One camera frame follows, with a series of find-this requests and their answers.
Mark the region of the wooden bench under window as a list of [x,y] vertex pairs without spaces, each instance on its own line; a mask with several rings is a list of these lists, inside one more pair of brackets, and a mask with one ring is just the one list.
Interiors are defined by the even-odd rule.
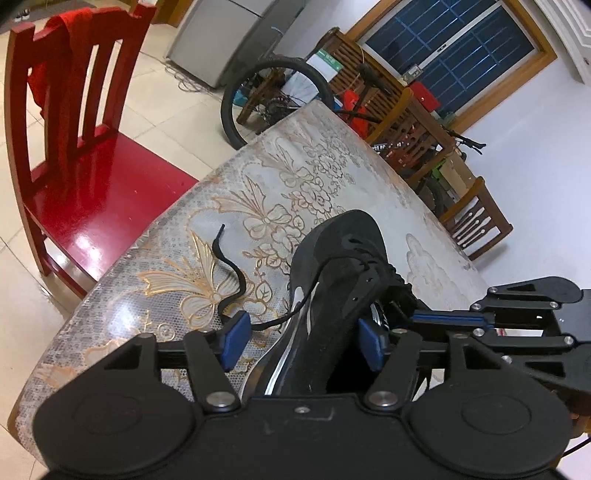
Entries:
[[342,33],[338,27],[332,28],[317,44],[318,49],[326,53],[342,64],[342,69],[329,80],[329,87],[335,95],[341,95],[345,90],[355,90],[360,94],[363,90],[363,77],[359,72],[359,66],[363,63],[379,77],[390,94],[386,95],[379,89],[373,89],[365,100],[367,112],[375,117],[384,118],[400,100],[404,86],[385,67],[383,67],[370,53],[352,39]]

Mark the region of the black sneaker with white swoosh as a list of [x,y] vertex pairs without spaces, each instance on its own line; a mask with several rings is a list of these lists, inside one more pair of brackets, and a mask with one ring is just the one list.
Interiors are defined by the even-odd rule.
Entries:
[[295,250],[283,334],[252,368],[242,397],[362,396],[377,373],[362,351],[361,321],[389,332],[424,305],[390,264],[370,214],[325,221]]

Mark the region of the brown wooden chair near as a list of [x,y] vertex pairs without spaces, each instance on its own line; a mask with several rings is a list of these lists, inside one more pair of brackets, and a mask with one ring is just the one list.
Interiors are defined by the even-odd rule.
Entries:
[[439,217],[439,221],[471,261],[490,251],[514,229],[493,199],[482,176]]

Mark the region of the white green carton box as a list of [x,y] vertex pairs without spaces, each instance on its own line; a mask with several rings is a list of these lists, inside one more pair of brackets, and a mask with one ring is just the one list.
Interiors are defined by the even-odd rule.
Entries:
[[311,57],[308,58],[307,63],[320,72],[322,77],[328,82],[332,81],[332,79],[334,79],[344,67],[339,60],[332,57],[332,55],[324,49],[319,49],[312,54]]

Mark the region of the brown wooden chair far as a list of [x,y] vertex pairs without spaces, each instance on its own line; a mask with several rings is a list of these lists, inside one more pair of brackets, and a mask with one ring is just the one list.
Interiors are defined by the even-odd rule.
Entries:
[[444,127],[405,88],[394,108],[366,138],[372,147],[384,144],[379,155],[413,188],[454,150]]

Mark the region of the silver refrigerator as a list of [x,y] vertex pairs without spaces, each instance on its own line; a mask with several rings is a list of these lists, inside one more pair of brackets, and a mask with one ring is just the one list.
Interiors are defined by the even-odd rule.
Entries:
[[273,52],[304,1],[195,1],[181,20],[165,59],[218,88]]

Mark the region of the brown wooden chair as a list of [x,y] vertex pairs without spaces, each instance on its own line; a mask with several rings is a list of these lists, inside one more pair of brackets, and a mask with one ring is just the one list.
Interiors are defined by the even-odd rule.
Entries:
[[454,150],[444,127],[405,88],[394,108],[366,138],[372,147],[384,144],[379,155],[413,188]]
[[482,176],[439,217],[439,221],[471,261],[490,251],[514,229],[493,199]]

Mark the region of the red box on sill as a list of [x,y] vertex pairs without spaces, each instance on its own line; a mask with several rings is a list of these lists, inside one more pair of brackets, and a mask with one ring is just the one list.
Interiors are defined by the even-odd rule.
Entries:
[[421,82],[414,81],[409,85],[415,98],[423,105],[428,112],[436,111],[440,106],[440,101],[434,94]]

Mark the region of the black bicycle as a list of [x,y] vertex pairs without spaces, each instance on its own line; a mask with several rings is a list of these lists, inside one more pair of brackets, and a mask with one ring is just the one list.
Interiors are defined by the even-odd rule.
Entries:
[[[386,116],[380,118],[370,115],[365,100],[373,89],[379,89],[386,95],[390,92],[369,65],[361,64],[359,72],[363,77],[363,90],[360,94],[348,89],[341,95],[335,95],[329,87],[329,82],[314,67],[308,65],[307,61],[280,55],[266,57],[235,75],[226,86],[221,101],[221,124],[224,134],[230,145],[238,150],[247,143],[238,131],[239,126],[255,128],[257,133],[263,133],[267,128],[296,112],[298,108],[317,99],[366,141],[370,132]],[[441,125],[454,139],[454,149],[465,145],[481,153],[485,147],[484,144]],[[385,146],[378,144],[372,148],[379,154]],[[436,216],[443,215],[451,205],[446,190],[434,176],[434,172],[444,162],[445,160],[422,179],[417,187],[412,187],[418,194],[424,189],[431,192],[432,199],[427,202],[427,206]]]

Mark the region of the cardboard box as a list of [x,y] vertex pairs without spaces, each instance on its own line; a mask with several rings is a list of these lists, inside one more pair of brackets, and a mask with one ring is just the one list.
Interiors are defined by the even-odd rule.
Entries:
[[458,198],[467,194],[476,180],[466,163],[455,156],[449,156],[445,160],[440,172]]

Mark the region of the red wooden chair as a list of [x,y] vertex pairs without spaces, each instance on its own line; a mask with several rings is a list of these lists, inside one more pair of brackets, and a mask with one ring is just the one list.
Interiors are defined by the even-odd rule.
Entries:
[[66,257],[98,280],[195,179],[126,136],[124,102],[155,7],[83,8],[12,28],[8,163],[39,272],[79,297]]

